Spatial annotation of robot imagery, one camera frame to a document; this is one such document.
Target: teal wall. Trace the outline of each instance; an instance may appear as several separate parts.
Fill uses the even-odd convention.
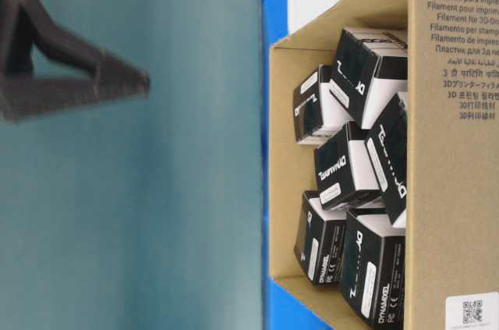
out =
[[[260,0],[42,1],[153,88],[0,125],[1,327],[261,328]]]

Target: blue edge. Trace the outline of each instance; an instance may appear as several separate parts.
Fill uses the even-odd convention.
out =
[[[263,29],[263,112],[262,149],[264,167],[264,328],[274,329],[330,329],[322,320],[290,296],[268,275],[268,134],[269,134],[269,49],[288,34],[288,0],[262,0]]]

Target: small box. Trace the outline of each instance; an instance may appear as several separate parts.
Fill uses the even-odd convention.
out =
[[[384,209],[347,212],[340,288],[359,316],[374,328],[403,329],[405,230]]]
[[[367,131],[347,122],[314,151],[317,189],[323,209],[356,207],[380,196],[364,140]]]
[[[331,73],[331,93],[364,129],[393,95],[407,90],[407,32],[344,28]]]
[[[407,198],[407,93],[398,92],[374,123],[366,138],[388,217],[405,228]]]
[[[352,118],[330,91],[331,66],[320,65],[293,92],[296,141],[323,144]]]
[[[295,255],[314,285],[338,283],[342,273],[346,211],[324,211],[319,193],[303,193]]]

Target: barcode sticker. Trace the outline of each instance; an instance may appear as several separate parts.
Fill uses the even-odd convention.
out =
[[[304,94],[306,92],[306,90],[308,90],[310,87],[312,87],[315,83],[317,83],[317,71],[312,74],[312,76],[305,80],[302,84],[302,86],[300,87],[300,92],[301,94]]]
[[[384,174],[383,167],[381,166],[380,158],[377,155],[372,137],[367,141],[367,150],[373,161],[374,171],[376,172],[377,180],[380,182],[381,190],[384,192],[388,188],[388,181]]]
[[[341,194],[342,188],[340,187],[340,183],[336,183],[333,186],[329,187],[327,190],[320,193],[320,203],[326,204],[328,201],[333,200]]]
[[[330,80],[329,84],[331,85],[330,87],[330,92],[336,96],[336,98],[347,108],[350,106],[350,98],[349,96],[336,84],[334,80]]]
[[[313,281],[313,276],[315,275],[315,267],[317,265],[317,253],[319,251],[319,242],[317,239],[312,239],[312,250],[310,251],[310,262],[309,262],[309,278]]]
[[[364,294],[362,296],[361,313],[369,318],[373,304],[374,283],[376,282],[376,266],[372,262],[367,263],[366,281],[364,282]]]
[[[445,330],[498,330],[499,293],[450,296],[445,301]]]

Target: qr code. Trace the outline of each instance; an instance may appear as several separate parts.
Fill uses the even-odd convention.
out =
[[[462,303],[462,323],[476,324],[482,322],[483,301],[465,301]]]

